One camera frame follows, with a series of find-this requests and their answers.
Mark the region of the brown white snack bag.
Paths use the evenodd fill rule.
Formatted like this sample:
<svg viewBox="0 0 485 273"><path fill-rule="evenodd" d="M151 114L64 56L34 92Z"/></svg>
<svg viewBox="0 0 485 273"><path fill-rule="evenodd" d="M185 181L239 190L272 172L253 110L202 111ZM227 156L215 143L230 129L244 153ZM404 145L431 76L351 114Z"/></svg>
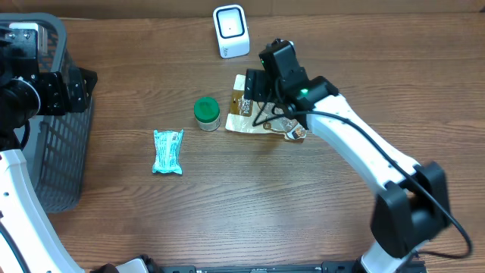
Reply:
<svg viewBox="0 0 485 273"><path fill-rule="evenodd" d="M252 126L263 102L254 102L244 97L246 76L237 74L230 99L230 110L225 128L237 133L281 134L286 140L302 140L307 136L307 130L296 120L278 118L266 121L256 127Z"/></svg>

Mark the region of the green lid jar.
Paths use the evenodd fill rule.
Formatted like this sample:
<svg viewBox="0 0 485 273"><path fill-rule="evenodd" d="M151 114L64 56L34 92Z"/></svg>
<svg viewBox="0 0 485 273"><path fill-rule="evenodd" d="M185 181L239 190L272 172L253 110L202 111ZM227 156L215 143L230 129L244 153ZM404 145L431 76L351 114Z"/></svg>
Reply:
<svg viewBox="0 0 485 273"><path fill-rule="evenodd" d="M212 97L202 97L194 104L194 115L203 131L214 131L221 124L221 111L218 102Z"/></svg>

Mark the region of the mint green wipes packet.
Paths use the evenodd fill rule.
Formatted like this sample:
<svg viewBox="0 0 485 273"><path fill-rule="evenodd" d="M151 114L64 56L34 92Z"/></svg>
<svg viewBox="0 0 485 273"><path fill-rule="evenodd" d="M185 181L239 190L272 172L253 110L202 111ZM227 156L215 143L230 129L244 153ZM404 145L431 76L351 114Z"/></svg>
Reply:
<svg viewBox="0 0 485 273"><path fill-rule="evenodd" d="M154 130L155 162L152 166L154 174L182 174L179 156L184 130Z"/></svg>

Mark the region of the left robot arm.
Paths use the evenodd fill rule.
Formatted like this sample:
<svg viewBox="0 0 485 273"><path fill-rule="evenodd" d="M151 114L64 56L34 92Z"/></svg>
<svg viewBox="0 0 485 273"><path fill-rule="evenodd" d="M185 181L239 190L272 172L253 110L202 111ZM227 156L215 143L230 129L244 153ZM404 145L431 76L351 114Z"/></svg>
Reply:
<svg viewBox="0 0 485 273"><path fill-rule="evenodd" d="M1 270L79 272L48 213L80 199L97 75L77 67L63 29L1 25Z"/></svg>

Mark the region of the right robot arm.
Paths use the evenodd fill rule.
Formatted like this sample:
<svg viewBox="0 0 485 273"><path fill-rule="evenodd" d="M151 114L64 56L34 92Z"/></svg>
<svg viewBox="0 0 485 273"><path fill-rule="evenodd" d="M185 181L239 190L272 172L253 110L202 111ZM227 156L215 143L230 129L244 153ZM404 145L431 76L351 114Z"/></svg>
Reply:
<svg viewBox="0 0 485 273"><path fill-rule="evenodd" d="M259 126L287 118L333 147L367 183L374 195L374 244L354 272L399 272L425 243L450 226L444 170L420 165L391 146L350 107L325 77L309 79L290 41L275 39L259 54L261 70L246 72L246 96L270 114Z"/></svg>

